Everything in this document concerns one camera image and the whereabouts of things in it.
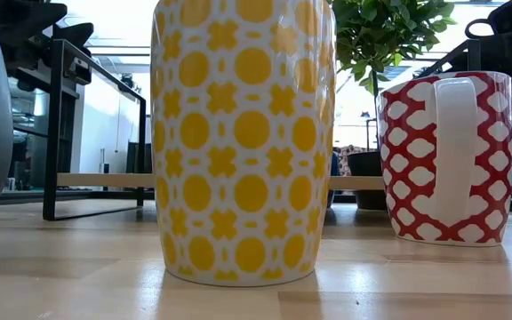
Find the black metal frame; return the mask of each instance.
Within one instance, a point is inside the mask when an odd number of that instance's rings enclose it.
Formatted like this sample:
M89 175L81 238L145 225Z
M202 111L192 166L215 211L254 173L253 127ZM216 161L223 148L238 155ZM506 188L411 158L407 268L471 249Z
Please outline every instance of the black metal frame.
M469 39L458 45L455 49L451 50L442 59L438 60L431 67L424 70L416 78L424 76L430 76L438 69L440 69L445 63L450 62L452 58L457 57L465 50L468 50L468 71L477 71L481 69L481 45L477 39Z
M60 216L55 215L55 205L57 201L57 174L59 164L59 143L60 143L60 109L62 103L62 81L64 75L64 55L65 52L73 54L78 59L84 61L93 68L94 71L102 74L109 81L114 83L121 92L126 92L140 102L140 126L138 138L138 173L144 173L145 166L145 147L146 147L146 100L136 93L132 88L125 85L115 76L107 72L102 66L88 57L69 41L58 39L52 40L52 66L51 66L51 90L49 102L49 127L46 149L46 168L44 181L44 200L43 200L43 219L48 221L67 220L74 218L88 217L104 213L121 212L132 208L123 208L119 210L108 210L104 212L95 212L81 215ZM137 188L135 191L137 208L143 206L144 191L143 188Z
M371 119L367 119L366 120L366 150L367 151L371 151L371 142L370 142L371 137L370 137L370 133L369 133L369 129L370 129L369 123L371 123L373 121L374 121L374 124L375 124L375 129L377 129L377 131L378 131L378 128L376 127L376 123L377 123L377 119L376 118L371 118ZM376 139L377 139L377 150L378 150L379 149L379 138L377 137Z

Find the wooden shelf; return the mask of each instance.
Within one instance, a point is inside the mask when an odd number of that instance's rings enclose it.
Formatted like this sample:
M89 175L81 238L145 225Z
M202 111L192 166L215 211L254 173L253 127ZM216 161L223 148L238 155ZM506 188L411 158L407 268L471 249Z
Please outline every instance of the wooden shelf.
M104 186L153 188L153 174L138 173L59 173L58 186ZM331 190L383 190L382 177L331 177Z

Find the mug rim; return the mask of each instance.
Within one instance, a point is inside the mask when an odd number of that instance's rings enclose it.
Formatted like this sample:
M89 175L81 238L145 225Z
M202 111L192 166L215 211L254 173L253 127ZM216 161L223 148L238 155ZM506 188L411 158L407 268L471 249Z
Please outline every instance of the mug rim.
M471 72L471 73L481 73L481 74L495 74L495 75L500 75L500 76L506 76L508 77L509 79L511 79L511 76L506 74L506 73L503 73L503 72L499 72L499 71L486 71L486 70L476 70L476 71L452 71L452 72L443 72L441 74L432 74L432 75L428 75L428 76L423 76L421 78L415 78L415 79L412 79L412 80L408 80L408 81L404 81L404 82L401 82L400 84L395 84L389 88L386 88L385 90L379 92L379 96L388 91L388 90L391 90L393 88L396 88L397 86L400 86L400 85L405 85L411 81L418 81L418 80L423 80L423 79L427 79L427 78L430 78L432 76L450 76L450 75L456 75L456 74L459 74L459 73L468 73L468 72Z

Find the ceiling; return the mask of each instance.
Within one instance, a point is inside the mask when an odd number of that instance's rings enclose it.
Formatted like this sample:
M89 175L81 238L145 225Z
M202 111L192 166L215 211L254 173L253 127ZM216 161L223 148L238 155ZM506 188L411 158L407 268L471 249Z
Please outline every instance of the ceiling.
M91 46L149 46L157 0L53 0L66 4L63 25L94 24Z
M66 4L68 15L61 24L72 26L82 22L94 24L94 34L88 45L117 47L149 47L151 39L151 16L157 0L52 0ZM456 1L452 16L457 26L450 26L439 35L441 44L433 51L447 52L459 44L463 30L472 20L486 18L502 2ZM487 34L487 27L476 26L476 32Z

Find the wooden surface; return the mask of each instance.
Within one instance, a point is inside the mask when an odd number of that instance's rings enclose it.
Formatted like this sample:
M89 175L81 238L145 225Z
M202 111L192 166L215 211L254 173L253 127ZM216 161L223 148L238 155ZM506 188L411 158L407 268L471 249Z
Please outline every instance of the wooden surface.
M59 173L57 186L106 186L152 188L153 174L138 173ZM382 177L331 177L331 190L383 190Z
M58 213L133 201L58 203ZM41 204L0 206L0 319L511 319L512 215L496 248L394 238L384 212L336 205L316 272L227 289L164 272L152 203L135 212L45 222Z

